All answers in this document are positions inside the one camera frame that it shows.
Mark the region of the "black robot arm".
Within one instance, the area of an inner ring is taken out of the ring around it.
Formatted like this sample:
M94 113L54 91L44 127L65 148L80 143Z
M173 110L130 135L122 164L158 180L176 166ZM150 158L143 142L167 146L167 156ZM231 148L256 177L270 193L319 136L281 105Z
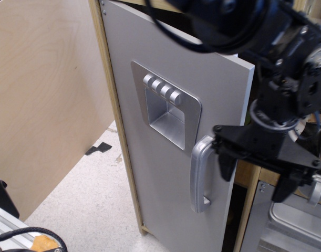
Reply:
M260 88L246 126L216 125L213 148L229 181L237 160L280 175L272 201L281 203L321 175L321 161L289 137L299 120L321 110L321 28L292 1L171 1L192 20L193 44L156 26L198 53L243 54Z

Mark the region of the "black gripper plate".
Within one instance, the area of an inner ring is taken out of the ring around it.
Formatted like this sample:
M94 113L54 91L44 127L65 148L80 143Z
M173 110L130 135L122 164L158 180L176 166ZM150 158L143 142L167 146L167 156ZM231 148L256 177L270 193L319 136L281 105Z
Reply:
M222 178L229 182L238 160L280 174L272 201L284 202L307 176L321 170L321 160L291 140L286 132L270 131L251 123L246 126L216 125L213 147L219 155Z

